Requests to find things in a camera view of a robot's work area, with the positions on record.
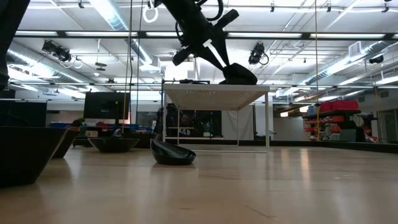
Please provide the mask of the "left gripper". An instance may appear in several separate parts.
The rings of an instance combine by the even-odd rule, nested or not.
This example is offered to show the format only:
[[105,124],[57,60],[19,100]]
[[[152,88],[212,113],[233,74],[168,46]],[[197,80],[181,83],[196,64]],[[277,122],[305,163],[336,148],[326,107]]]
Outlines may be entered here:
[[223,28],[233,22],[239,13],[232,9],[223,15],[218,22],[213,25],[208,22],[201,10],[194,13],[193,17],[188,21],[180,21],[180,27],[183,32],[181,36],[184,49],[179,50],[173,57],[174,65],[180,65],[190,54],[194,57],[201,57],[216,68],[224,71],[224,66],[216,58],[215,54],[209,47],[205,47],[204,43],[208,40],[217,51],[219,58],[226,66],[230,66],[228,53],[226,49],[226,34]]

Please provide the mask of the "white perforated shelf rack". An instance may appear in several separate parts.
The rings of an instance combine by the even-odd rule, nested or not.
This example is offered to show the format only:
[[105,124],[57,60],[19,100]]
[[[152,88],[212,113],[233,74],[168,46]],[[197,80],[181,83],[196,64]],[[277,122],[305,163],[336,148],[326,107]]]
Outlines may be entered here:
[[215,84],[163,84],[162,85],[162,140],[171,140],[166,134],[167,105],[173,103],[180,110],[205,111],[235,111],[239,119],[239,112],[260,97],[265,103],[265,148],[242,149],[239,139],[239,125],[236,126],[236,144],[219,144],[220,138],[184,138],[175,140],[177,145],[191,147],[198,153],[241,153],[265,154],[270,148],[269,121],[269,92],[270,88],[264,85],[215,85]]

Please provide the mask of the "black long crossbeam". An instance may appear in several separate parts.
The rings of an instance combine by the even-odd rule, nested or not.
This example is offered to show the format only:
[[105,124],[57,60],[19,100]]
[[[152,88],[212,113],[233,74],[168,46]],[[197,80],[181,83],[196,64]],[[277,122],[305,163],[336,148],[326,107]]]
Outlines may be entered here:
[[[138,39],[176,39],[174,31],[72,31],[72,30],[19,30],[16,37],[58,39],[122,39],[129,36]],[[256,40],[394,40],[398,33],[330,33],[330,32],[229,32],[226,39]]]

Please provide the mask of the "small potted plant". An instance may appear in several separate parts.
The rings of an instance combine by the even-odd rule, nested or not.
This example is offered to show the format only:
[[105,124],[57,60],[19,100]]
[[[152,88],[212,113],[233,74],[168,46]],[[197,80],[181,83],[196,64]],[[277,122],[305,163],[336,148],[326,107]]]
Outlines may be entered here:
[[203,129],[203,136],[211,138],[213,136],[213,122],[212,120],[206,123],[201,122],[201,127]]

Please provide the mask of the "white curtain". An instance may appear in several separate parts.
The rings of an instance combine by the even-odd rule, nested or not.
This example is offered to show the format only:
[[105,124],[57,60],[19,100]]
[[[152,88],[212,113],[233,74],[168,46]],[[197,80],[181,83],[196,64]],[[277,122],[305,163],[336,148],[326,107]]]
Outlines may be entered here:
[[222,111],[221,125],[224,140],[253,140],[253,105],[248,105],[239,111]]

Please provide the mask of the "dark GAP poster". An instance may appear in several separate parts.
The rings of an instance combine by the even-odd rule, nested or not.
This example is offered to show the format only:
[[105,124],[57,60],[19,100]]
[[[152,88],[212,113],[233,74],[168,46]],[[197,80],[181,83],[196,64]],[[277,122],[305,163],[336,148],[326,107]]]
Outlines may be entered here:
[[[221,111],[180,110],[180,137],[208,138],[203,136],[201,122],[212,120],[212,138],[222,137]],[[177,137],[177,107],[167,105],[167,137]]]

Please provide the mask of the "black thin stand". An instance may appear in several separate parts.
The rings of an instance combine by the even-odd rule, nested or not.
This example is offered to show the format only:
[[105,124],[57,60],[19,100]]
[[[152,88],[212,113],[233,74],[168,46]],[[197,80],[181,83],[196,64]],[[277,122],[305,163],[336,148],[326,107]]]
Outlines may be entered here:
[[[165,85],[174,85],[175,80],[164,80],[161,83],[161,106],[162,106],[162,141],[166,142],[167,137],[167,105],[168,96],[165,92]],[[177,145],[180,144],[180,108],[177,106]]]

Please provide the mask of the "black flat monitor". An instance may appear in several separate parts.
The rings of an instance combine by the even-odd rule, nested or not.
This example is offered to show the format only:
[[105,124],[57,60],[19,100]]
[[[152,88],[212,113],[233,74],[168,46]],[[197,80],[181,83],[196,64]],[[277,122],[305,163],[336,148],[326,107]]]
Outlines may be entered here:
[[128,119],[130,96],[116,92],[88,92],[83,117],[89,119]]

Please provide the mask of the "red storage bin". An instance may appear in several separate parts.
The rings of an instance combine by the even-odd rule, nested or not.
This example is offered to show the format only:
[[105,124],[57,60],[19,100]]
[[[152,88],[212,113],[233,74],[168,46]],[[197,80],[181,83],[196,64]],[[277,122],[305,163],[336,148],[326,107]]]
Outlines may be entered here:
[[358,110],[358,108],[356,100],[334,100],[322,102],[320,112]]

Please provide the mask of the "shelf with red bins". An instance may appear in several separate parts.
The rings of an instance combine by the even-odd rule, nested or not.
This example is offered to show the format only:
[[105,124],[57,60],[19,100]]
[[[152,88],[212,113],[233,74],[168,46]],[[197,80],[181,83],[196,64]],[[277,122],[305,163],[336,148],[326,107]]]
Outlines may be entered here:
[[309,140],[373,143],[379,140],[378,120],[372,112],[358,108],[321,113],[320,105],[309,106],[303,117],[303,130]]

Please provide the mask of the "black small square plate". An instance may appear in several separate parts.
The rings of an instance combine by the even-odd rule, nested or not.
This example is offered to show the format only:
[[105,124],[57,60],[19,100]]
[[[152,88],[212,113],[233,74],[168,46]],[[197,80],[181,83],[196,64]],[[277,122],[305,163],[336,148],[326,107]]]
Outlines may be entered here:
[[83,146],[83,147],[91,147],[92,144],[89,142],[87,138],[75,138],[72,143],[73,147]]

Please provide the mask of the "blue storage bins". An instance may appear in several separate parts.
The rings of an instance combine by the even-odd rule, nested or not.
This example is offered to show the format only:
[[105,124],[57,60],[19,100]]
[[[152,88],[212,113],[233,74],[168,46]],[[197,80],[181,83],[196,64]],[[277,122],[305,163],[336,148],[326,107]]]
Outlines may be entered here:
[[72,130],[79,130],[83,123],[77,121],[73,123],[50,123],[50,128],[61,128],[61,129],[72,129]]

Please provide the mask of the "black wavy square bowl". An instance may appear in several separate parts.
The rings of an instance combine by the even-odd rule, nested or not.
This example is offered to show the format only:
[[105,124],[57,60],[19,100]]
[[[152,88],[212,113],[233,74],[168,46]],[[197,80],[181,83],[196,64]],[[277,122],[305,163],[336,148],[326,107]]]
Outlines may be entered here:
[[34,184],[66,133],[59,128],[0,127],[0,188]]
[[58,146],[57,150],[53,154],[53,159],[60,159],[65,156],[71,145],[73,144],[75,138],[78,135],[77,130],[68,130],[61,141],[60,145]]

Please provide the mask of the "black partition panel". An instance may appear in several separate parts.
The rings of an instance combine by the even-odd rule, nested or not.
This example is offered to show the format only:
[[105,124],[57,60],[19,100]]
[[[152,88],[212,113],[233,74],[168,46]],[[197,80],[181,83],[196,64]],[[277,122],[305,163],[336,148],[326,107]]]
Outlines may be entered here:
[[0,126],[46,126],[46,103],[0,101]]

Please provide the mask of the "silver ventilation duct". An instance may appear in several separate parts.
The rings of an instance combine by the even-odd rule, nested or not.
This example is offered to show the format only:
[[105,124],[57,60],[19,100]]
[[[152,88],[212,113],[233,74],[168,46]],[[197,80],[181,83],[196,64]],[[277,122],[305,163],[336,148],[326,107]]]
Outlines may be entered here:
[[96,91],[89,78],[16,42],[7,50],[6,65],[9,83],[26,90],[55,85],[68,91]]
[[380,40],[375,42],[361,41],[361,55],[350,58],[349,53],[347,52],[331,62],[328,62],[315,69],[312,73],[308,74],[300,84],[312,85],[321,79],[334,75],[353,66],[357,62],[368,60],[383,54],[388,50],[388,48],[396,44],[398,44],[398,41],[396,40]]
[[[114,0],[90,0],[90,4],[96,9],[100,16],[108,23],[108,25],[115,31],[130,32],[130,26],[121,15],[119,7]],[[137,39],[133,39],[132,32],[124,39],[129,46],[129,53],[137,57],[139,70],[142,72],[157,73],[160,72],[158,62],[154,60],[140,45]]]

